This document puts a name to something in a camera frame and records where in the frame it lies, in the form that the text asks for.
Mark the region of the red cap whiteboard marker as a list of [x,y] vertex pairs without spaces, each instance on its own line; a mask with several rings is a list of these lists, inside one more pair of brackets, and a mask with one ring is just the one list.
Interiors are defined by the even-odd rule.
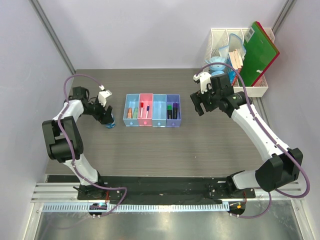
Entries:
[[144,103],[140,102],[140,114],[139,117],[142,118],[143,117],[143,109],[144,109]]

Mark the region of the purple drawer box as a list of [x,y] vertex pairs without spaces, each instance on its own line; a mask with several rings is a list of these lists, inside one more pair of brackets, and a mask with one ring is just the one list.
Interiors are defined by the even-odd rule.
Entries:
[[[181,101],[180,101],[179,94],[167,94],[166,95],[166,127],[169,128],[177,128],[181,125]],[[168,119],[167,118],[167,106],[172,105],[173,110],[173,103],[178,103],[178,119]]]

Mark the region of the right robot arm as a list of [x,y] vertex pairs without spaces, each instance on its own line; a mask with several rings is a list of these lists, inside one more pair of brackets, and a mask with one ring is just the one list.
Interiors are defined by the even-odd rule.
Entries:
[[235,92],[226,73],[212,76],[208,72],[194,75],[200,89],[190,98],[199,116],[219,109],[247,134],[258,150],[263,164],[257,170],[243,170],[227,177],[226,193],[233,198],[244,189],[274,191],[294,182],[300,175],[303,154],[290,148],[275,135],[258,114],[245,92]]

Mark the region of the blue cap whiteboard marker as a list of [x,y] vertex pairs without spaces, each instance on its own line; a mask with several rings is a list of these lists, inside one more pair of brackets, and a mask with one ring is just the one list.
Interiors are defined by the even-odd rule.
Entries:
[[150,111],[150,105],[147,106],[146,108],[146,113],[145,113],[145,118],[148,119],[149,117],[149,111]]

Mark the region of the light blue drawer box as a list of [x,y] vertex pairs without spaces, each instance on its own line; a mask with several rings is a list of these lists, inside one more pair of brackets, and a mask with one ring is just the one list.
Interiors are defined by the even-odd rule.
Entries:
[[123,122],[126,127],[138,127],[139,94],[127,94],[123,112]]

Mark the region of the light green mini highlighter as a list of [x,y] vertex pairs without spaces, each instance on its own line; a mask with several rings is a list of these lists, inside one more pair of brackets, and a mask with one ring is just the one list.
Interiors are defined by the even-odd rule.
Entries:
[[133,119],[138,119],[138,113],[139,113],[138,107],[135,107],[134,110],[133,110],[132,118]]

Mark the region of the green cap black highlighter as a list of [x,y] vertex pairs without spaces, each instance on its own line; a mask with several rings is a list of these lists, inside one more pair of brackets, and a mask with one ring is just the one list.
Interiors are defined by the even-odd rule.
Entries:
[[168,120],[171,120],[171,119],[172,119],[172,114],[173,114],[172,105],[171,105],[171,104],[168,104],[168,105],[167,105],[167,119],[168,119]]

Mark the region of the purple cap black highlighter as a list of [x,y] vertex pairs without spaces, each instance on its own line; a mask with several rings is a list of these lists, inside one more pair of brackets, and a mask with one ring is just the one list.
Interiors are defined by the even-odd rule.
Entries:
[[172,118],[174,120],[178,119],[178,113],[179,113],[179,105],[177,102],[174,102],[172,107]]

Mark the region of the blue white tape roll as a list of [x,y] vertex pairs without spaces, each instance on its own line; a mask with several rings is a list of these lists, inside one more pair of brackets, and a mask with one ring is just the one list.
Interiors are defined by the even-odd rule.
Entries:
[[105,125],[105,127],[108,128],[108,129],[112,129],[112,128],[114,128],[116,126],[116,119],[115,119],[114,115],[111,114],[111,117],[112,117],[112,122],[107,123]]

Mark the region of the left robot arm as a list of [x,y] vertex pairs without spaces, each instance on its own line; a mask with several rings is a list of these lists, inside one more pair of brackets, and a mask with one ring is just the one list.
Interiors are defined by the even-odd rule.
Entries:
[[108,128],[115,126],[113,107],[107,106],[112,93],[103,89],[90,98],[88,89],[77,86],[64,102],[62,110],[51,120],[42,123],[47,154],[51,160],[64,164],[76,175],[80,185],[75,189],[82,195],[100,200],[107,192],[100,173],[84,156],[84,144],[77,127],[82,115],[92,116]]

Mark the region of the pink drawer box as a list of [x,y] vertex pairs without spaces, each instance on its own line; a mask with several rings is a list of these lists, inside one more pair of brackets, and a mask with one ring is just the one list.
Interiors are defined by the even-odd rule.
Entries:
[[[140,118],[140,103],[143,102],[143,116]],[[150,106],[148,118],[146,118],[147,106]],[[153,114],[153,94],[152,93],[141,93],[139,95],[138,104],[138,124],[140,127],[151,127],[152,124],[152,114]]]

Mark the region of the orange mini highlighter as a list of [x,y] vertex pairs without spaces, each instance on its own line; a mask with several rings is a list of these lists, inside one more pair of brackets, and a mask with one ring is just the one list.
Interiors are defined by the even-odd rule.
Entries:
[[127,118],[128,118],[128,119],[132,119],[132,118],[133,118],[133,110],[132,110],[131,107],[128,108]]

